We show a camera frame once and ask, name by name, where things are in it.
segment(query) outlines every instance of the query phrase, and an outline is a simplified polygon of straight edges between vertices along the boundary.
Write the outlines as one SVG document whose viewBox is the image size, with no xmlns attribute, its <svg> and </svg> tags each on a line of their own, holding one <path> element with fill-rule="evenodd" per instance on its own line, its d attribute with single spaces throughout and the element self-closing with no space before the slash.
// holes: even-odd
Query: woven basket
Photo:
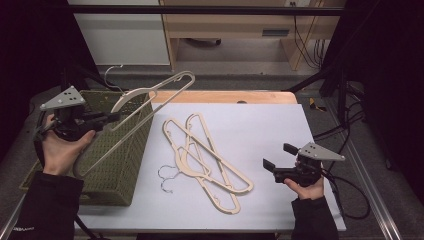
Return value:
<svg viewBox="0 0 424 240">
<path fill-rule="evenodd" d="M 87 101 L 86 108 L 93 111 L 110 112 L 121 93 L 109 91 L 81 91 Z M 131 99 L 121 108 L 121 119 L 125 119 L 143 102 L 149 99 L 148 94 Z M 148 104 L 141 113 L 133 116 L 128 122 L 114 132 L 106 132 L 98 136 L 79 164 L 81 173 L 93 165 L 112 146 L 116 144 L 138 122 L 151 113 L 152 105 Z M 80 198 L 82 205 L 129 206 L 134 195 L 141 160 L 152 125 L 151 118 L 139 128 L 129 139 L 120 145 L 93 172 L 84 179 L 84 188 Z M 39 161 L 36 162 L 20 189 L 27 191 L 36 171 L 41 171 Z"/>
</svg>

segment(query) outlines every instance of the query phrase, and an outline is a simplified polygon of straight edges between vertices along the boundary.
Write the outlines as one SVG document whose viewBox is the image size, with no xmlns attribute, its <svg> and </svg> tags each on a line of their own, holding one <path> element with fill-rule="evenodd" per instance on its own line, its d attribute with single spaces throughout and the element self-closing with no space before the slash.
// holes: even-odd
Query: white cabinet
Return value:
<svg viewBox="0 0 424 240">
<path fill-rule="evenodd" d="M 79 5 L 159 5 L 157 0 L 68 0 Z M 169 65 L 159 14 L 75 14 L 97 65 Z"/>
</svg>

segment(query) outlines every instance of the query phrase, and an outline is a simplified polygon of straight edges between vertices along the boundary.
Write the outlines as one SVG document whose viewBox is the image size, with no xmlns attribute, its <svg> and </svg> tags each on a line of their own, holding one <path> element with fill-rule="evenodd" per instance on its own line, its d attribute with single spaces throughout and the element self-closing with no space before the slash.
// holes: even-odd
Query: black sleeve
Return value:
<svg viewBox="0 0 424 240">
<path fill-rule="evenodd" d="M 9 240 L 74 239 L 84 182 L 36 172 Z"/>
<path fill-rule="evenodd" d="M 292 202 L 292 207 L 296 219 L 292 240 L 339 239 L 336 223 L 331 215 L 325 197 L 316 200 L 296 199 Z"/>
</svg>

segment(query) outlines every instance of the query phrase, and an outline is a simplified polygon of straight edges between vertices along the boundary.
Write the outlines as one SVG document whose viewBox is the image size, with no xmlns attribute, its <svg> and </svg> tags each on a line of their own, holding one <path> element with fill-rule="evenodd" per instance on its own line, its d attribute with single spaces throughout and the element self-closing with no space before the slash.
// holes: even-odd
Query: horizontal black bar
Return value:
<svg viewBox="0 0 424 240">
<path fill-rule="evenodd" d="M 246 6 L 151 6 L 151 5 L 46 5 L 54 11 L 84 14 L 212 14 L 212 15 L 290 15 L 343 16 L 358 14 L 344 8 L 246 7 Z"/>
</svg>

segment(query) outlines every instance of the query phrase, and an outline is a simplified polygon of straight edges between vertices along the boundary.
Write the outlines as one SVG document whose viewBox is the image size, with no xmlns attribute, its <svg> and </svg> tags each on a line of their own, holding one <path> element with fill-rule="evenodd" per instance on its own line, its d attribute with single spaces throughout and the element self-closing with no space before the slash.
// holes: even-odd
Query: white table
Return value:
<svg viewBox="0 0 424 240">
<path fill-rule="evenodd" d="M 175 165 L 162 124 L 168 118 L 184 124 L 187 117 L 196 112 L 203 114 L 217 152 L 254 182 L 250 193 L 238 197 L 241 205 L 238 214 L 218 211 L 199 183 L 183 174 L 166 182 L 165 187 L 173 190 L 172 194 L 161 189 L 158 169 Z M 171 103 L 153 119 L 132 205 L 81 206 L 79 215 L 90 229 L 109 232 L 275 233 L 290 230 L 294 227 L 291 201 L 296 194 L 274 182 L 272 174 L 262 167 L 262 159 L 277 167 L 293 167 L 295 157 L 283 151 L 283 144 L 303 147 L 309 141 L 312 135 L 298 104 Z M 225 194 L 217 194 L 225 202 Z M 325 195 L 337 228 L 346 230 L 327 181 Z"/>
</svg>

